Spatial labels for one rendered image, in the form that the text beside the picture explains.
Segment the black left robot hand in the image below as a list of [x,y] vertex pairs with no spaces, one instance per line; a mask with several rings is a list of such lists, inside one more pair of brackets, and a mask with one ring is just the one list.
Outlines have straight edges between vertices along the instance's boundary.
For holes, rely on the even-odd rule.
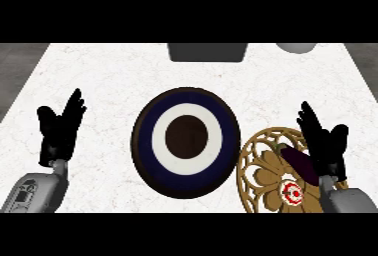
[[80,89],[74,90],[60,115],[49,106],[38,107],[37,117],[43,135],[38,164],[43,167],[49,167],[50,162],[57,159],[71,160],[85,110]]

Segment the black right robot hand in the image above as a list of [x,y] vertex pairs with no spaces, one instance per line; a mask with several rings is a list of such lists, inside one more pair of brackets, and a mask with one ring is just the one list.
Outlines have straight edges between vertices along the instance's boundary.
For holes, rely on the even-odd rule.
[[335,176],[338,182],[347,180],[344,152],[347,149],[348,126],[338,124],[332,130],[323,129],[307,102],[301,103],[297,123],[305,139],[314,172],[319,176]]

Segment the golden openwork round placemat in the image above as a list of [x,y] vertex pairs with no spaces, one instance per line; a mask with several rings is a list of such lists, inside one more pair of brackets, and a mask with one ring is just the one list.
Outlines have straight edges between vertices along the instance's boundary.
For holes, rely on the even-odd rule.
[[[242,147],[236,184],[243,209],[248,213],[322,213],[319,188],[304,182],[276,153],[283,139],[301,152],[307,150],[301,132],[286,127],[263,129]],[[303,202],[298,206],[289,206],[282,200],[279,187],[285,180],[292,180],[301,187]]]

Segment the red white cupcake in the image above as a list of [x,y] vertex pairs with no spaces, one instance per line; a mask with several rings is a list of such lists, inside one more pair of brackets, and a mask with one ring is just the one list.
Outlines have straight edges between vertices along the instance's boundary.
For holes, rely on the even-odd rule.
[[280,197],[289,206],[298,206],[303,202],[303,190],[292,180],[285,180],[279,187]]

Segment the blue white ringed plate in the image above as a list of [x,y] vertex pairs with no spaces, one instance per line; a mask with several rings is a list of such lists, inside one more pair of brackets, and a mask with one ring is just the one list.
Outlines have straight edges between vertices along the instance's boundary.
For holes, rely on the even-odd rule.
[[212,92],[176,88],[143,107],[131,158],[143,181],[162,195],[192,199],[212,192],[230,176],[239,147],[238,120]]

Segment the dark purple eggplant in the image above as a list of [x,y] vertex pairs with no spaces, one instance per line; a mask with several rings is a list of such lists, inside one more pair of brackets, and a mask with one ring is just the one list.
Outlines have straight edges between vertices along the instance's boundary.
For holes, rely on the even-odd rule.
[[319,176],[313,169],[310,156],[292,148],[288,144],[279,143],[276,147],[277,153],[291,165],[304,182],[313,186],[319,185]]

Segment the pale grey round object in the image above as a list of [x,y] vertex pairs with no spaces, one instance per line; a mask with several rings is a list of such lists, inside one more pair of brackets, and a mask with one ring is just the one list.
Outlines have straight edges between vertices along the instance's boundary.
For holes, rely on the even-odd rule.
[[288,53],[304,54],[314,48],[314,43],[277,43],[277,47]]

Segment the dark grey box appliance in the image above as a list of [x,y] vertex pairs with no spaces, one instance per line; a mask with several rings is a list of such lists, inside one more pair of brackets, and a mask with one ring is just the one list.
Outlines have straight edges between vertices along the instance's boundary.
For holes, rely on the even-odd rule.
[[174,62],[240,62],[246,43],[168,43]]

